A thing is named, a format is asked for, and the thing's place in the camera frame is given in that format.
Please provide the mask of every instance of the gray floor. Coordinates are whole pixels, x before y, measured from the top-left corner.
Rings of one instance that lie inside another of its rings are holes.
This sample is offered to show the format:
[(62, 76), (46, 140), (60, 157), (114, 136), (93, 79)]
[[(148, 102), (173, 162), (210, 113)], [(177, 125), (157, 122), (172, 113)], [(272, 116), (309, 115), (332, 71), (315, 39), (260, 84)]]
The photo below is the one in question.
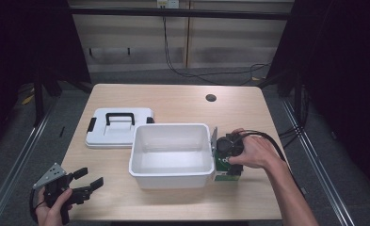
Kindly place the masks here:
[[(241, 72), (248, 68), (214, 68), (193, 69), (192, 73)], [(250, 74), (209, 75), (203, 78), (219, 84), (238, 85), (250, 79)], [(170, 70), (130, 71), (120, 73), (99, 72), (92, 74), (92, 81), (97, 83), (143, 83), (143, 84), (187, 84), (210, 85), (198, 78), (185, 78)], [(258, 81), (250, 80), (246, 86), (252, 86)], [(30, 187), (54, 163), (61, 163), (71, 141), (72, 135), (86, 105), (88, 94), (62, 83), (63, 93), (56, 100), (56, 106), (50, 115), (46, 127), (25, 164), (23, 173), (12, 186), (12, 193), (0, 215), (0, 225), (34, 225), (28, 214), (28, 198)], [(282, 99), (278, 97), (275, 86), (263, 89), (267, 105), (278, 132), (292, 127), (284, 111)], [(21, 105), (26, 96), (23, 92), (20, 100), (11, 112), (11, 117), (5, 126), (5, 133), (0, 139), (0, 187), (9, 174), (11, 166), (20, 154), (26, 139), (32, 131), (35, 107), (33, 101)], [(54, 100), (46, 98), (46, 108)], [(320, 160), (328, 175), (344, 200), (349, 213), (356, 225), (370, 225), (370, 183), (357, 167), (350, 161), (343, 145), (334, 140), (324, 118), (311, 107), (306, 131), (314, 145)], [(285, 144), (290, 138), (282, 140)], [(341, 225), (333, 211), (330, 200), (323, 186), (316, 177), (313, 167), (296, 139), (286, 149), (289, 164), (300, 186), (307, 191), (306, 199), (312, 207), (321, 225)], [(151, 225), (151, 223), (136, 222), (84, 222), (72, 221), (70, 225)], [(166, 223), (182, 225), (184, 223)], [(282, 225), (279, 220), (250, 221), (249, 225)]]

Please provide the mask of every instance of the person's right hand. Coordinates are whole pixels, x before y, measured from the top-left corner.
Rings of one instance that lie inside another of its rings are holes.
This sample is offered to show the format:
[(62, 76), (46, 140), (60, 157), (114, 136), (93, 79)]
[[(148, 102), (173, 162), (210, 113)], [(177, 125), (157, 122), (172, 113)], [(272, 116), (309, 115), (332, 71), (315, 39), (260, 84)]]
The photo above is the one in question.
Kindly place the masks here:
[[(247, 132), (243, 128), (236, 129), (232, 134), (244, 135)], [(229, 158), (230, 164), (244, 165), (251, 168), (265, 168), (265, 166), (273, 161), (280, 160), (276, 155), (273, 145), (269, 140), (255, 135), (246, 136), (243, 138), (244, 151), (238, 156)]]

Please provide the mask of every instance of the black clamp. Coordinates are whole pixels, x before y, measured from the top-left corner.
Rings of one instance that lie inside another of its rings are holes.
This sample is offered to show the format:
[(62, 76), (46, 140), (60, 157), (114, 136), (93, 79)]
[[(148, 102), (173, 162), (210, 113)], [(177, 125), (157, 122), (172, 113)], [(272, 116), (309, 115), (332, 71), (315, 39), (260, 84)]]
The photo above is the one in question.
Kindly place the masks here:
[[(29, 199), (29, 210), (31, 217), (35, 222), (38, 223), (38, 218), (36, 215), (36, 208), (33, 206), (33, 199), (35, 190), (44, 186), (44, 202), (47, 206), (52, 207), (57, 198), (70, 187), (70, 183), (73, 179), (77, 180), (88, 174), (88, 168), (82, 168), (75, 172), (67, 174), (66, 171), (55, 163), (44, 175), (33, 185), (30, 199)], [(60, 214), (62, 218), (62, 223), (65, 225), (70, 222), (70, 216), (68, 215), (68, 207), (72, 204), (83, 204), (84, 201), (90, 199), (91, 193), (99, 187), (103, 186), (103, 177), (92, 182), (89, 186), (83, 186), (72, 189), (72, 195), (70, 198), (64, 202), (61, 207)]]

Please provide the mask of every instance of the white plastic container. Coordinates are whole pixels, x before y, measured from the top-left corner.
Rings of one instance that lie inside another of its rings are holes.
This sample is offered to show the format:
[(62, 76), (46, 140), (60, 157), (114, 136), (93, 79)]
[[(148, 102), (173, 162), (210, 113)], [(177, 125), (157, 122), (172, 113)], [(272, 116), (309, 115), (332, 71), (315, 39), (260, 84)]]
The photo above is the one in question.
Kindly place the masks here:
[(210, 139), (205, 124), (139, 125), (129, 172), (144, 189), (203, 187), (215, 169)]

